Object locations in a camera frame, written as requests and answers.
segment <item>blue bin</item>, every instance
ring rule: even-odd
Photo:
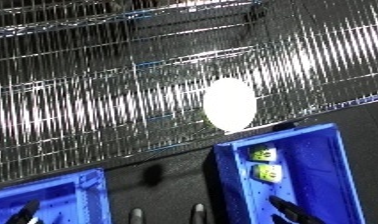
[[[273,143],[283,179],[272,184],[251,178],[248,147]],[[296,128],[214,147],[231,224],[273,223],[281,214],[269,202],[278,196],[302,207],[327,224],[365,223],[345,155],[334,124]]]
[[[46,224],[111,223],[101,169],[59,176],[0,191],[0,224],[28,201],[40,201],[35,217]]]

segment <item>wire rack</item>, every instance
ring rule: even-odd
[[[0,0],[0,182],[222,136],[221,77],[250,128],[377,101],[378,0]]]

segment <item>metal wire shelf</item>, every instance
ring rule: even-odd
[[[378,101],[378,0],[0,2],[0,182],[223,136],[227,76],[250,128]]]

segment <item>blue plastic container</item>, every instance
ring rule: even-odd
[[[35,214],[46,224],[111,223],[101,169],[59,176],[0,191],[0,224],[28,201],[39,200]]]
[[[249,146],[273,143],[283,179],[272,184],[251,177]],[[231,224],[269,224],[282,216],[268,198],[291,201],[327,224],[365,223],[345,155],[334,124],[291,129],[214,147]]]

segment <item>dark floor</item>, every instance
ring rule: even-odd
[[[367,223],[378,224],[378,103],[319,115],[300,125],[329,122],[341,130]],[[145,211],[148,224],[188,223],[195,203],[210,210],[209,223],[227,223],[209,148],[106,173],[114,223],[127,223],[136,207]]]

